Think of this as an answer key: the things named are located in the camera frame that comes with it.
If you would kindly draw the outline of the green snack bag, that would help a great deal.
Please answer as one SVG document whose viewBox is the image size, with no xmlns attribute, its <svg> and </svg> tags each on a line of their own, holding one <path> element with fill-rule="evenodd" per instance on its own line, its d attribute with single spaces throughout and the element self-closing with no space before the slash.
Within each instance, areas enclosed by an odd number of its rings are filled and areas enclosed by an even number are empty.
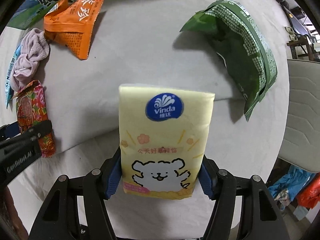
<svg viewBox="0 0 320 240">
<path fill-rule="evenodd" d="M 237 1 L 217 0 L 196 12 L 181 31 L 205 35 L 244 97 L 244 116 L 250 119 L 278 71 L 273 52 L 249 12 Z"/>
</svg>

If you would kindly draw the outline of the orange snack bag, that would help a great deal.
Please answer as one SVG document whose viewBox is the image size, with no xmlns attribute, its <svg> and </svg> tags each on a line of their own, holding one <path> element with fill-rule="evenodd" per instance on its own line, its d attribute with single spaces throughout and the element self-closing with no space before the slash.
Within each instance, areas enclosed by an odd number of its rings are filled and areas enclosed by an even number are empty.
<svg viewBox="0 0 320 240">
<path fill-rule="evenodd" d="M 45 36 L 66 46 L 80 60 L 88 58 L 93 27 L 104 0 L 59 0 L 44 16 Z"/>
</svg>

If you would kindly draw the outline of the red floral snack pack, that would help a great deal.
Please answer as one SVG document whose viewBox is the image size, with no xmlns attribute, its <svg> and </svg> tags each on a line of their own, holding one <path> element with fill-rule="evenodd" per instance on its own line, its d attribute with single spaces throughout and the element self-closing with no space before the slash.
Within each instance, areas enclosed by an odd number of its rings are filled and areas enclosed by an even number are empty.
<svg viewBox="0 0 320 240">
<path fill-rule="evenodd" d="M 39 80 L 28 83 L 17 93 L 16 98 L 17 122 L 22 133 L 48 120 L 44 90 Z M 39 145 L 42 157 L 50 158 L 56 151 L 53 133 L 39 139 Z"/>
</svg>

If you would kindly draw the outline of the orange plastic bag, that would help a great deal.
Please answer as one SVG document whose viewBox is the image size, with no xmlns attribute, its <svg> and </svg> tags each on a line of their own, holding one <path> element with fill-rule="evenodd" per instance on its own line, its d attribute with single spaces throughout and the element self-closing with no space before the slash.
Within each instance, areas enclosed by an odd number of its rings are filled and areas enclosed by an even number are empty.
<svg viewBox="0 0 320 240">
<path fill-rule="evenodd" d="M 311 183 L 308 184 L 298 195 L 297 203 L 307 209 L 313 209 L 319 202 L 320 195 L 320 177 L 319 173 L 313 178 Z"/>
</svg>

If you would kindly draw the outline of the blue plastic bag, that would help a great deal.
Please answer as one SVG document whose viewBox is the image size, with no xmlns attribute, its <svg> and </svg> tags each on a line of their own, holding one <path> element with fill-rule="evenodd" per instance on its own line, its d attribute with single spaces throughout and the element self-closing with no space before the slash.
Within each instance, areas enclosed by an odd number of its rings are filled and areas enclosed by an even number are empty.
<svg viewBox="0 0 320 240">
<path fill-rule="evenodd" d="M 293 201 L 296 195 L 313 180 L 315 175 L 315 173 L 291 165 L 287 174 L 283 175 L 272 186 L 268 187 L 268 190 L 274 199 L 276 199 L 281 192 L 287 191 L 289 200 Z"/>
</svg>

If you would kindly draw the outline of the yellow Vinda tissue pack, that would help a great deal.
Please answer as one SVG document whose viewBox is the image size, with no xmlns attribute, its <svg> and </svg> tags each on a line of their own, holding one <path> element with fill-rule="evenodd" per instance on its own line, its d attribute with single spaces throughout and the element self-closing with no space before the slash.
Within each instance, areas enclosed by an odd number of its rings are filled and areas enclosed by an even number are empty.
<svg viewBox="0 0 320 240">
<path fill-rule="evenodd" d="M 125 193 L 184 199 L 193 194 L 215 95 L 121 85 L 119 140 Z"/>
</svg>

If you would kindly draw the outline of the grey upholstered chair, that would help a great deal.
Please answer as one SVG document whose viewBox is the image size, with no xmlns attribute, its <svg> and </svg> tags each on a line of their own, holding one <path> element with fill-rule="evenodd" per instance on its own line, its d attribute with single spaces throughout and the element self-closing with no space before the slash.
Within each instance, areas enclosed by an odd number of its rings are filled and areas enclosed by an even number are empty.
<svg viewBox="0 0 320 240">
<path fill-rule="evenodd" d="M 319 172 L 319 63 L 288 60 L 289 108 L 278 157 Z"/>
</svg>

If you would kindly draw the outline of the white table cloth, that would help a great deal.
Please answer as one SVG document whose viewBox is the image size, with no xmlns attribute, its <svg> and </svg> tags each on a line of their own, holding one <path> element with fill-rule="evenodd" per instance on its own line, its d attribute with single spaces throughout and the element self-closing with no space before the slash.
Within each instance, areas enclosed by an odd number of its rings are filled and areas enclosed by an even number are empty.
<svg viewBox="0 0 320 240">
<path fill-rule="evenodd" d="M 118 88 L 139 84 L 215 94 L 206 156 L 235 176 L 266 180 L 284 136 L 289 104 L 287 19 L 275 0 L 235 0 L 253 17 L 278 67 L 276 83 L 244 117 L 244 98 L 221 59 L 198 33 L 182 26 L 215 0 L 105 0 L 88 59 L 56 43 L 39 66 L 56 153 L 22 172 L 9 186 L 30 230 L 48 191 L 62 174 L 99 168 L 119 145 Z"/>
</svg>

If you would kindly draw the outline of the lilac cloth towel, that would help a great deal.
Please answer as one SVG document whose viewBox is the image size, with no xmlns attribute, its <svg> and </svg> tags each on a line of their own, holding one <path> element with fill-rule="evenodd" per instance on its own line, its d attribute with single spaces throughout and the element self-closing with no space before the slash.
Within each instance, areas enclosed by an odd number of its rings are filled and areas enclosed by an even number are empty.
<svg viewBox="0 0 320 240">
<path fill-rule="evenodd" d="M 40 62 L 49 55 L 50 48 L 44 31 L 33 28 L 20 43 L 20 55 L 10 73 L 10 86 L 14 91 L 23 89 L 35 75 Z"/>
</svg>

